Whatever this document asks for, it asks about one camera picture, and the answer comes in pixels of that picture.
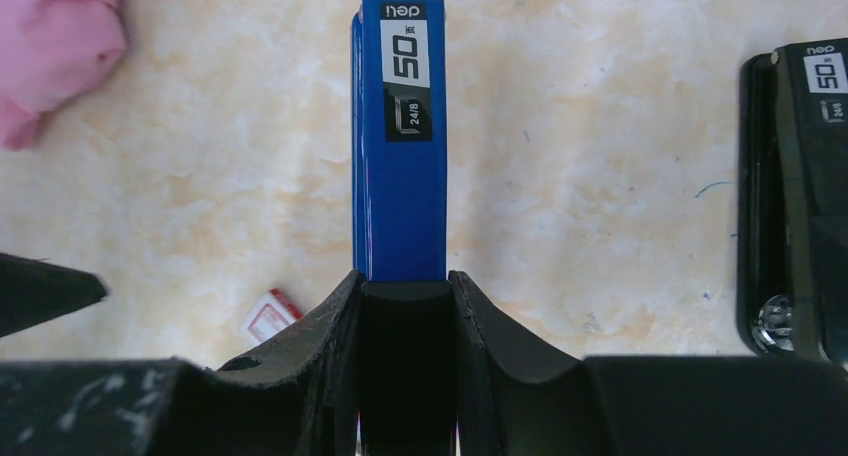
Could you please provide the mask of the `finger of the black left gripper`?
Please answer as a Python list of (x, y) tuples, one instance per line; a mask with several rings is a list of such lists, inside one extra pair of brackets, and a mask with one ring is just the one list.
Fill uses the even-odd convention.
[(95, 274), (1, 255), (3, 337), (96, 304), (107, 295), (107, 287)]

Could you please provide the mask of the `black stapler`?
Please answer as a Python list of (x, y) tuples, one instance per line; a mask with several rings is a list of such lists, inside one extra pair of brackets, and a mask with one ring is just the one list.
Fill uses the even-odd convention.
[(847, 42), (739, 73), (736, 327), (761, 355), (847, 364)]

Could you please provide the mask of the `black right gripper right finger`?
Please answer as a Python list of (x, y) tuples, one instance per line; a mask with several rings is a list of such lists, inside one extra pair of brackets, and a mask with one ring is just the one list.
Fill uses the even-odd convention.
[(847, 376), (746, 356), (575, 358), (498, 309), (464, 272), (457, 304), (465, 455), (843, 455)]

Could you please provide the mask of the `blue stapler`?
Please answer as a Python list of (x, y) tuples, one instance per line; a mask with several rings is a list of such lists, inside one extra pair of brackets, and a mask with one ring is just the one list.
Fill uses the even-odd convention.
[(445, 4), (362, 0), (352, 43), (363, 449), (451, 455)]

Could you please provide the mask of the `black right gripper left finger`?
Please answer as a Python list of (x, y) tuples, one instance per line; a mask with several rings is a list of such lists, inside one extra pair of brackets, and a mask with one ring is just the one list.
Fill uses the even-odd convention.
[(219, 369), (189, 361), (1, 366), (5, 455), (352, 455), (352, 271), (302, 319)]

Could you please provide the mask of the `pink cloth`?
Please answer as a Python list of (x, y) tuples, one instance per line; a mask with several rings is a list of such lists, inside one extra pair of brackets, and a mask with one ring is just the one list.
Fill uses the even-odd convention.
[(41, 120), (112, 73), (128, 41), (123, 0), (1, 0), (1, 146), (37, 139)]

